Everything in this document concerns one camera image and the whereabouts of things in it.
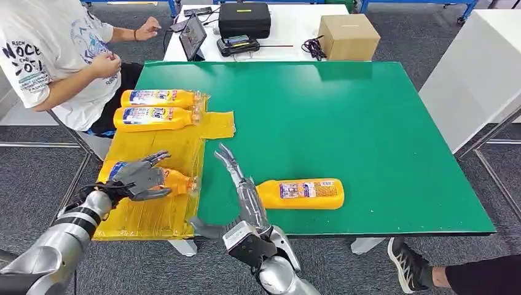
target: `tablet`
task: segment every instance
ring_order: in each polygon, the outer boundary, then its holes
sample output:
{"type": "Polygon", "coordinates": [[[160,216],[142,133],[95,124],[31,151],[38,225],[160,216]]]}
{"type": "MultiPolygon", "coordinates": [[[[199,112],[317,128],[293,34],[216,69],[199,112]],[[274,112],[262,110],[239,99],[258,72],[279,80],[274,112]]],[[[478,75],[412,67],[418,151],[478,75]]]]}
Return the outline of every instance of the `tablet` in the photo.
{"type": "Polygon", "coordinates": [[[202,55],[198,56],[198,51],[205,39],[206,31],[203,24],[195,14],[192,14],[179,35],[187,61],[197,61],[198,57],[201,60],[202,55]]]}

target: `black shorts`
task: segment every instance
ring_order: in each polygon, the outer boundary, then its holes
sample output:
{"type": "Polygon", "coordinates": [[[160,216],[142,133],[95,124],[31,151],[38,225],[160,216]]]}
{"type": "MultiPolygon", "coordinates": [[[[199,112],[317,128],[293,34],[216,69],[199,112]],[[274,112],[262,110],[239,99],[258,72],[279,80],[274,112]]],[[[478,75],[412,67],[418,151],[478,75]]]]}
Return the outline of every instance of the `black shorts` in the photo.
{"type": "Polygon", "coordinates": [[[457,295],[521,294],[521,255],[448,266],[445,274],[457,295]]]}
{"type": "Polygon", "coordinates": [[[142,70],[143,65],[137,63],[124,63],[121,65],[121,87],[119,87],[111,100],[105,104],[101,117],[92,124],[86,133],[99,137],[114,137],[116,133],[114,113],[116,109],[121,108],[121,94],[126,90],[135,89],[142,70]]]}

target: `black shoe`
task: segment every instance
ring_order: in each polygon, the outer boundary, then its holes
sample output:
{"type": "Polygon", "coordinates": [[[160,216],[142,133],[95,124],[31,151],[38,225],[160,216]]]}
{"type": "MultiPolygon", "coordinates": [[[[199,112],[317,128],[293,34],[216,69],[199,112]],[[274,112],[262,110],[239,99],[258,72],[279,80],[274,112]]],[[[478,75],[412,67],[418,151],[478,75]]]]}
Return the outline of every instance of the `black shoe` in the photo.
{"type": "Polygon", "coordinates": [[[387,254],[398,269],[398,280],[407,294],[428,289],[420,283],[421,271],[429,262],[404,243],[403,238],[391,238],[387,254]]]}

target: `green table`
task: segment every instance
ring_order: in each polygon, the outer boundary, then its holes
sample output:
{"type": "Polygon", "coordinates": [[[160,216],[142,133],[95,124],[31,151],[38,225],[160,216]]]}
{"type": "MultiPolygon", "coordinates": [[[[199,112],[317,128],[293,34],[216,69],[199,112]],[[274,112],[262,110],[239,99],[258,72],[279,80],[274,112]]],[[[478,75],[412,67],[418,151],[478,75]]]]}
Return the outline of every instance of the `green table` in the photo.
{"type": "MultiPolygon", "coordinates": [[[[268,210],[289,235],[484,235],[495,231],[400,63],[149,63],[139,89],[197,89],[235,111],[222,140],[245,175],[338,178],[338,210],[268,210]]],[[[230,176],[205,148],[198,216],[238,214],[230,176]]]]}

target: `person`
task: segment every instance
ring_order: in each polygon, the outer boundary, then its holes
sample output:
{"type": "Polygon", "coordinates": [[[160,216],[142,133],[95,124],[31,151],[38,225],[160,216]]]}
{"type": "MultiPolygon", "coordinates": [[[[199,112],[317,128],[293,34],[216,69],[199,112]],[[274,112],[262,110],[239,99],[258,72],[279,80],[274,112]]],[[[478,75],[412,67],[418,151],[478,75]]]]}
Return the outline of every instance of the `person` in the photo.
{"type": "Polygon", "coordinates": [[[150,17],[139,29],[101,22],[79,0],[1,0],[0,66],[24,107],[53,110],[69,128],[113,137],[112,117],[142,65],[122,63],[109,42],[157,35],[150,17]]]}
{"type": "Polygon", "coordinates": [[[451,288],[458,295],[520,294],[521,255],[505,256],[462,265],[432,267],[403,238],[391,238],[387,254],[398,270],[403,292],[434,287],[451,288]]]}

